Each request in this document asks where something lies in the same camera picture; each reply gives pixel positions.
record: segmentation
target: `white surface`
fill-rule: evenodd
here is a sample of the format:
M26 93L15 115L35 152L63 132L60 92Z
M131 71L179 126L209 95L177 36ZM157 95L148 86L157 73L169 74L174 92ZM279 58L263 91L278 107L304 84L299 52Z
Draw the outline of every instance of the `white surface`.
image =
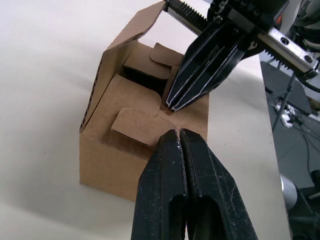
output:
M78 183L78 129L103 50L136 11L155 2L0 1L0 239L130 239L134 203ZM206 14L207 3L193 0L192 5ZM184 52L195 36L183 27L175 29L176 24L161 14L155 27L171 37L152 29L143 41L152 45L157 37ZM259 145L272 136L258 61L247 60L234 73L253 72L248 81L235 87L228 81L214 92L209 140L234 175L259 239L286 239L274 146ZM258 95L248 96L253 89L250 81L257 82ZM228 111L233 111L232 118L225 118ZM259 125L263 122L262 131L255 129L257 134L247 134L252 130L245 121L251 117L260 118ZM245 144L236 141L235 126L240 126ZM242 161L233 161L241 148ZM261 193L273 191L272 196Z

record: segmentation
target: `cardboard box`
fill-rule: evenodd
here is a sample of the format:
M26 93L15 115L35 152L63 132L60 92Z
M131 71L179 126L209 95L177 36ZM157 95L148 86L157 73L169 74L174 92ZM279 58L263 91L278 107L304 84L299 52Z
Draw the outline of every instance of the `cardboard box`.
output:
M137 12L103 53L80 127L80 182L131 201L161 135L187 128L207 139L209 96L177 113L162 105L183 55L138 42L164 3Z

